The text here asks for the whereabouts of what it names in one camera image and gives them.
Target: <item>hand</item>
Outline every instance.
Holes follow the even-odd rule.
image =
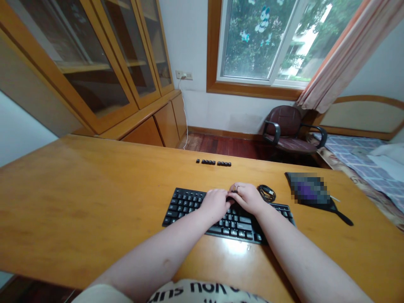
[[[227,190],[212,189],[207,192],[199,208],[211,219],[212,225],[218,222],[226,214],[233,202],[226,202]]]
[[[257,216],[267,205],[252,184],[236,182],[230,187],[227,196],[232,197],[242,208],[254,216]]]

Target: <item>chair backrest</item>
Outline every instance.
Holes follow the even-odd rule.
[[[281,105],[271,110],[266,120],[279,124],[281,136],[294,136],[299,131],[302,115],[295,107]],[[269,124],[266,132],[269,135],[275,135],[275,127]]]

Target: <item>pink curtain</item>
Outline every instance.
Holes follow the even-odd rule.
[[[297,104],[326,112],[403,18],[402,0],[364,0]]]

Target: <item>bed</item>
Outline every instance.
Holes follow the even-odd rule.
[[[404,182],[367,156],[403,128],[404,102],[382,96],[341,97],[313,124],[329,133],[325,147],[314,156],[320,166],[343,171],[404,232]],[[320,134],[306,138],[317,145]]]

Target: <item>checkered bed sheet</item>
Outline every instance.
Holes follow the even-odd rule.
[[[321,139],[319,133],[314,133],[314,137],[317,140]],[[368,157],[359,157],[352,154],[355,149],[369,153],[385,144],[386,142],[380,139],[328,135],[325,147],[341,162],[356,171],[374,189],[388,196],[397,208],[404,213],[404,183],[393,179]]]

